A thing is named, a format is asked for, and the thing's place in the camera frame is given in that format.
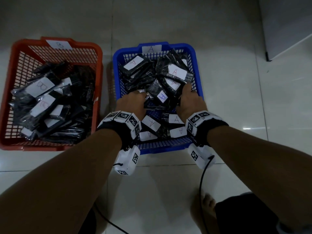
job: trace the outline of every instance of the red plastic basket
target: red plastic basket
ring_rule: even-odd
[[[72,50],[54,49],[46,40],[67,41]],[[69,72],[73,65],[88,65],[96,71],[96,85],[94,91],[94,106],[91,133],[94,133],[99,119],[99,107],[102,92],[102,50],[95,43],[76,42],[66,38],[41,37],[40,40],[22,39],[14,43],[11,49],[7,79],[4,87],[0,110],[0,148],[3,150],[24,151],[62,151],[71,145],[44,142],[39,139],[30,142],[18,136],[22,126],[13,126],[13,110],[8,104],[14,97],[10,93],[13,88],[25,85],[26,79],[35,74],[33,69],[46,61],[61,62],[66,60]]]

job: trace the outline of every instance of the wristband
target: wristband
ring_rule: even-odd
[[[200,111],[193,113],[185,123],[189,133],[191,133],[199,146],[208,145],[207,134],[208,131],[218,126],[228,126],[219,116],[208,111]]]
[[[142,129],[140,120],[134,113],[117,111],[109,113],[98,125],[96,130],[114,130],[122,141],[122,149],[126,149],[138,136]]]

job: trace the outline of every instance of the gray door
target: gray door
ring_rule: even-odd
[[[312,35],[312,0],[259,0],[267,60]]]

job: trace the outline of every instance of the cable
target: cable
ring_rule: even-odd
[[[203,223],[204,223],[204,226],[205,226],[205,229],[206,229],[207,234],[209,234],[209,231],[208,231],[208,228],[207,228],[207,224],[206,224],[206,222],[205,222],[204,211],[202,210],[202,205],[201,205],[201,185],[202,185],[202,180],[203,180],[203,178],[204,178],[205,172],[206,172],[206,170],[207,170],[207,168],[208,168],[210,162],[213,160],[213,158],[214,158],[214,155],[212,155],[212,156],[210,156],[210,157],[208,158],[208,159],[209,159],[209,162],[207,163],[207,165],[206,165],[204,171],[202,172],[202,177],[201,177],[200,183],[199,183],[199,205],[200,205],[200,214],[201,214],[201,216],[202,216],[202,221],[203,221]]]
[[[113,224],[110,220],[108,220],[108,219],[101,213],[101,211],[100,211],[99,208],[97,207],[96,203],[94,203],[94,207],[95,207],[95,209],[97,210],[97,212],[101,215],[101,217],[102,217],[105,221],[107,221],[109,224],[111,224],[112,226],[114,226],[114,227],[117,228],[118,230],[122,231],[123,233],[129,234],[129,233],[127,233],[126,231],[124,231],[123,229],[121,229],[119,226]]]
[[[207,163],[207,165],[205,166],[205,169],[204,171],[202,172],[202,177],[200,179],[200,183],[199,183],[199,202],[200,202],[200,214],[202,216],[202,221],[204,223],[204,226],[205,226],[205,229],[206,229],[206,232],[207,234],[209,234],[209,231],[208,231],[208,228],[207,228],[207,225],[206,225],[206,222],[205,222],[205,217],[204,217],[204,211],[202,210],[202,205],[201,205],[201,185],[202,185],[202,180],[204,178],[204,175],[205,175],[205,172],[209,166],[209,164],[211,163],[211,161],[213,160],[214,158],[214,155],[210,156],[208,159],[209,159],[209,162]],[[113,166],[115,165],[120,165],[122,166],[123,164],[122,163],[115,163]],[[129,234],[128,232],[126,232],[125,230],[121,229],[119,226],[113,224],[110,220],[108,220],[102,213],[101,211],[99,210],[99,208],[97,207],[96,203],[94,203],[94,207],[95,209],[97,210],[97,212],[100,214],[100,216],[105,220],[107,221],[109,224],[111,224],[112,226],[114,226],[115,228],[117,228],[118,230],[122,231],[123,233],[125,234]]]

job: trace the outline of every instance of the plastic basket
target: plastic basket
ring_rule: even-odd
[[[154,49],[158,48],[161,51],[154,52]],[[178,44],[169,44],[168,42],[159,42],[159,43],[144,43],[139,44],[137,47],[133,48],[122,48],[115,52],[113,56],[113,65],[114,65],[114,77],[115,77],[115,91],[116,91],[116,99],[121,98],[124,94],[126,94],[126,90],[124,88],[123,81],[121,80],[121,73],[118,69],[118,66],[123,65],[128,62],[130,59],[135,57],[138,53],[142,53],[144,56],[150,59],[158,59],[158,57],[167,54],[171,49],[175,49],[177,52],[187,52],[188,58],[188,66],[189,70],[195,74],[195,77],[192,82],[192,89],[196,90],[198,95],[203,97],[199,70],[197,66],[197,59],[195,50],[192,46],[185,43]],[[156,119],[161,118],[160,111],[147,111],[147,115],[151,115]],[[162,153],[167,151],[181,150],[188,148],[189,145],[193,142],[192,138],[189,136],[183,136],[174,139],[164,139],[162,141],[155,142],[141,142],[138,143],[137,146],[141,151],[141,154],[147,153]]]
[[[67,41],[71,49],[52,48],[46,40]],[[71,145],[44,142],[39,139],[30,142],[18,136],[22,126],[13,126],[13,110],[8,104],[14,97],[10,93],[13,88],[25,85],[26,79],[35,74],[33,69],[46,61],[58,63],[63,60],[69,62],[66,72],[73,65],[88,65],[96,72],[94,91],[94,106],[91,132],[94,133],[99,119],[99,106],[102,92],[102,50],[95,43],[76,42],[72,39],[41,37],[40,40],[22,39],[14,43],[11,49],[7,79],[4,87],[0,110],[0,148],[3,150],[24,151],[62,151]]]

